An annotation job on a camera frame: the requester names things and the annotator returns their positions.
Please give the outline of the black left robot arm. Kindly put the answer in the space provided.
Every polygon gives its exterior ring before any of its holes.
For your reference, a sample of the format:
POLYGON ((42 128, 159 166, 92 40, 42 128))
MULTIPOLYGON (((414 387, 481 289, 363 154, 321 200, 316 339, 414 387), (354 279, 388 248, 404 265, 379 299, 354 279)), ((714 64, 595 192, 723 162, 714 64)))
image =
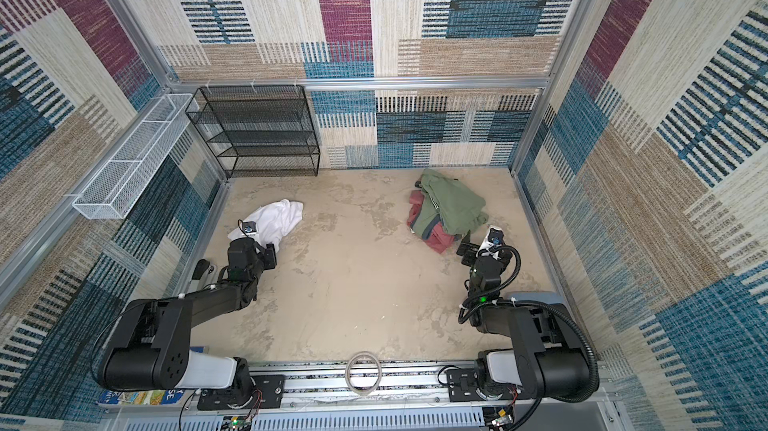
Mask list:
POLYGON ((199 291, 129 303, 109 330, 94 380, 118 392, 201 389, 248 397, 247 361, 191 350, 192 330, 256 300, 264 271, 277 266, 277 248, 251 237, 230 242, 228 265, 199 291))

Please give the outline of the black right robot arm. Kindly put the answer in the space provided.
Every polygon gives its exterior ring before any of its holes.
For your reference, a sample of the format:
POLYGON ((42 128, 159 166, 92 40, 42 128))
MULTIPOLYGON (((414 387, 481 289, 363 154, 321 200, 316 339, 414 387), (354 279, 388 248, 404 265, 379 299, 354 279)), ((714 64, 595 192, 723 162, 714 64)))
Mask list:
POLYGON ((473 377, 454 373, 468 393, 483 400, 552 398, 566 403, 587 400, 600 386, 598 359, 586 334, 553 293, 502 292, 521 269, 518 250, 493 238, 481 245, 464 237, 457 249, 469 268, 467 297, 458 322, 482 334, 505 336, 509 349, 482 351, 473 377))

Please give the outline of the white cloth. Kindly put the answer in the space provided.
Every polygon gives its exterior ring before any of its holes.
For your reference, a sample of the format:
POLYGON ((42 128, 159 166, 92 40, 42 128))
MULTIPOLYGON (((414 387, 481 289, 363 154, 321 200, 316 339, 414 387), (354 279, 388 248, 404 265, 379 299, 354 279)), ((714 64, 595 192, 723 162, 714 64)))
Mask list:
MULTIPOLYGON (((279 252, 282 239, 302 221, 303 210, 303 203, 283 199, 261 206, 242 221, 255 222, 258 229, 258 238, 255 241, 264 246, 272 243, 276 252, 279 252)), ((230 241, 243 237, 245 236, 238 226, 228 234, 230 241)))

